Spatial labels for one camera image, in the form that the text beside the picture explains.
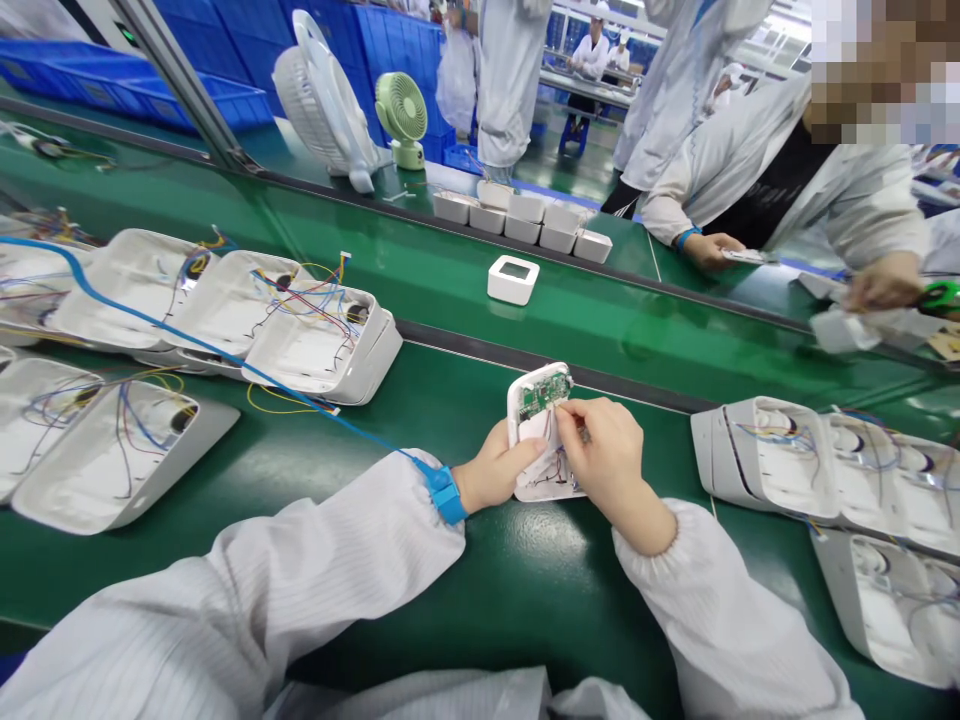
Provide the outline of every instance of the blue wire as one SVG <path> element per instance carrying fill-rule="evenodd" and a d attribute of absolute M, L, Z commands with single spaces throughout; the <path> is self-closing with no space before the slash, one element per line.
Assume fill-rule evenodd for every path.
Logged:
<path fill-rule="evenodd" d="M 422 472 L 426 476 L 427 481 L 431 485 L 442 486 L 442 484 L 446 482 L 445 473 L 443 473 L 442 470 L 435 470 L 420 458 L 414 457 L 410 453 L 404 450 L 401 450 L 398 447 L 394 447 L 393 445 L 388 443 L 386 440 L 382 440 L 378 438 L 376 435 L 373 435 L 364 430 L 361 430 L 353 423 L 350 423 L 344 420 L 338 415 L 331 415 L 315 400 L 312 400 L 311 398 L 304 395 L 302 392 L 298 390 L 294 390 L 293 388 L 287 387 L 279 380 L 275 380 L 274 378 L 270 377 L 262 370 L 255 368 L 253 365 L 246 362 L 242 358 L 239 358 L 236 355 L 231 355 L 226 350 L 222 350 L 221 348 L 218 348 L 216 345 L 211 345 L 210 343 L 204 340 L 195 338 L 192 335 L 188 335 L 187 333 L 183 332 L 179 328 L 175 328 L 173 325 L 168 325 L 163 320 L 152 318 L 146 313 L 142 313 L 139 310 L 136 310 L 132 307 L 128 307 L 122 303 L 118 303 L 116 300 L 111 300 L 106 295 L 101 294 L 90 285 L 89 281 L 87 280 L 87 276 L 83 272 L 83 267 L 80 265 L 80 262 L 73 255 L 71 255 L 69 252 L 67 252 L 60 246 L 49 245 L 46 243 L 38 242 L 36 240 L 25 240 L 21 238 L 11 238 L 11 237 L 0 237 L 0 244 L 17 245 L 19 247 L 30 247 L 30 248 L 36 248 L 38 250 L 47 250 L 49 252 L 53 252 L 53 253 L 56 253 L 57 255 L 60 255 L 64 260 L 67 261 L 67 264 L 70 266 L 70 272 L 73 274 L 73 278 L 74 280 L 76 280 L 77 285 L 80 287 L 80 289 L 83 290 L 87 295 L 92 297 L 94 300 L 100 303 L 103 303 L 108 307 L 112 307 L 116 310 L 127 313 L 128 315 L 132 315 L 133 317 L 143 320 L 144 322 L 150 323 L 151 325 L 155 325 L 162 330 L 166 330 L 167 332 L 173 335 L 176 335 L 178 338 L 181 338 L 188 342 L 199 345 L 200 347 L 206 349 L 207 352 L 213 353 L 214 355 L 219 355 L 220 357 L 229 360 L 235 365 L 239 365 L 242 368 L 246 368 L 247 370 L 252 372 L 254 375 L 257 375 L 258 377 L 263 378 L 271 385 L 279 388 L 280 390 L 283 390 L 283 392 L 285 392 L 290 397 L 293 397 L 302 403 L 306 403 L 309 407 L 312 407 L 314 410 L 319 412 L 322 417 L 328 418 L 333 422 L 342 425 L 343 427 L 347 428 L 347 430 L 350 430 L 356 433 L 362 438 L 366 438 L 367 440 L 375 442 L 377 445 L 380 445 L 381 447 L 384 447 L 387 450 L 390 450 L 391 452 L 398 452 L 401 455 L 406 456 L 414 465 L 416 465 L 417 469 L 419 469 L 420 472 Z"/>

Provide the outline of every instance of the small white cube device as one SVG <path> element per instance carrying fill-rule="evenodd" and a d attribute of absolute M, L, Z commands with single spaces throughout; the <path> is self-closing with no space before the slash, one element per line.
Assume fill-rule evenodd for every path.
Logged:
<path fill-rule="evenodd" d="M 536 263 L 501 255 L 487 273 L 487 295 L 513 305 L 526 305 L 539 274 L 540 266 Z"/>

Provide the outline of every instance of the worker's hand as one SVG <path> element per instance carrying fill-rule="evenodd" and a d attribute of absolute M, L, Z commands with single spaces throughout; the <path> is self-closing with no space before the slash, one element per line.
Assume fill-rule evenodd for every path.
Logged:
<path fill-rule="evenodd" d="M 906 307 L 923 293 L 920 258 L 912 252 L 892 252 L 854 277 L 844 303 L 851 312 Z"/>
<path fill-rule="evenodd" d="M 498 422 L 477 456 L 451 471 L 463 509 L 473 515 L 485 507 L 505 503 L 516 489 L 520 473 L 546 449 L 547 441 L 543 438 L 529 438 L 511 448 L 507 421 Z"/>
<path fill-rule="evenodd" d="M 607 398 L 571 400 L 557 408 L 557 429 L 574 477 L 600 512 L 641 555 L 665 552 L 677 520 L 643 480 L 643 430 L 630 411 Z"/>
<path fill-rule="evenodd" d="M 746 250 L 747 247 L 726 233 L 713 235 L 690 235 L 683 243 L 683 254 L 693 260 L 701 270 L 724 270 L 733 265 L 721 250 Z"/>

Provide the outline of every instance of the green circuit board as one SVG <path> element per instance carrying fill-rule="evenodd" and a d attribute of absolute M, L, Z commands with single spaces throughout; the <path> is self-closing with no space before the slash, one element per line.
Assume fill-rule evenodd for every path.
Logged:
<path fill-rule="evenodd" d="M 558 402 L 570 397 L 573 378 L 559 372 L 520 389 L 520 422 L 529 420 Z"/>

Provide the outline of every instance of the yellow wire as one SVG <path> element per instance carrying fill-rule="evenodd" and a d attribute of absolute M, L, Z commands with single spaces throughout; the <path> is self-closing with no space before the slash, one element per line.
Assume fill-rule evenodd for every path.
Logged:
<path fill-rule="evenodd" d="M 263 386 L 262 386 L 262 385 L 254 386 L 253 383 L 251 383 L 250 385 L 248 385 L 248 386 L 247 386 L 247 402 L 250 403 L 250 405 L 252 405 L 254 408 L 256 408 L 257 410 L 259 410 L 260 412 L 267 413 L 268 415 L 299 415 L 300 413 L 306 413 L 306 412 L 315 413 L 315 412 L 317 412 L 316 410 L 314 410 L 314 409 L 312 409 L 312 408 L 309 409 L 309 410 L 267 410 L 267 409 L 264 408 L 264 407 L 260 407 L 259 405 L 257 405 L 257 404 L 253 401 L 253 388 L 254 388 L 254 387 L 261 387 L 261 388 L 262 388 Z M 299 400 L 293 400 L 292 398 L 283 398 L 283 399 L 284 399 L 284 400 L 289 400 L 290 402 L 295 402 L 295 403 L 297 403 L 298 405 L 304 405 L 304 404 L 305 404 L 305 403 L 300 402 Z"/>

